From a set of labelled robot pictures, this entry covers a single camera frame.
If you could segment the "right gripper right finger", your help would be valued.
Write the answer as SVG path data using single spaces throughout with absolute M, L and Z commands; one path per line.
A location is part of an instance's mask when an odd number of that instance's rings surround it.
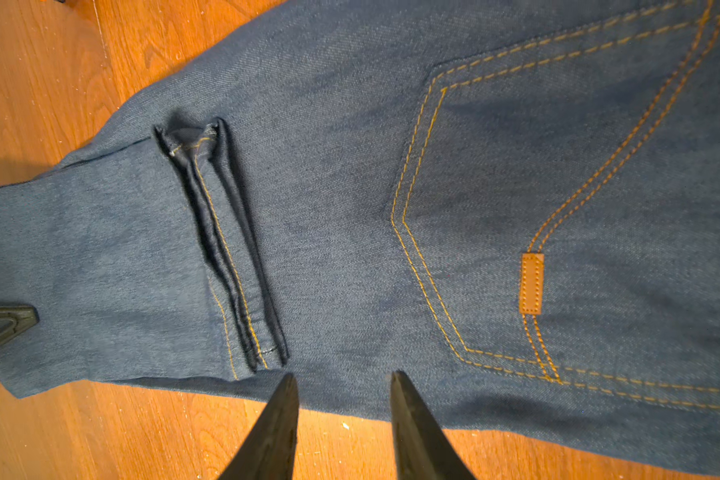
M 476 479 L 403 371 L 392 373 L 390 408 L 398 479 Z

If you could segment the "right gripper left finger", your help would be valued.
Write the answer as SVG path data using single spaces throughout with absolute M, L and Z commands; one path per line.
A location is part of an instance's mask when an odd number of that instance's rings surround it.
M 218 479 L 291 479 L 298 418 L 297 381 L 286 374 Z

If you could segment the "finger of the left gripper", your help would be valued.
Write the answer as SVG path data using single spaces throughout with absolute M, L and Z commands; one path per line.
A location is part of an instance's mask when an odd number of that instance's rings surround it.
M 39 323 L 31 305 L 0 306 L 0 348 Z

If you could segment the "dark blue denim trousers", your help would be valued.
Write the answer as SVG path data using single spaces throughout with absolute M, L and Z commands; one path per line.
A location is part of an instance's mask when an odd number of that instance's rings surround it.
M 720 476 L 720 1 L 288 1 L 0 187 L 0 347 L 73 381 Z

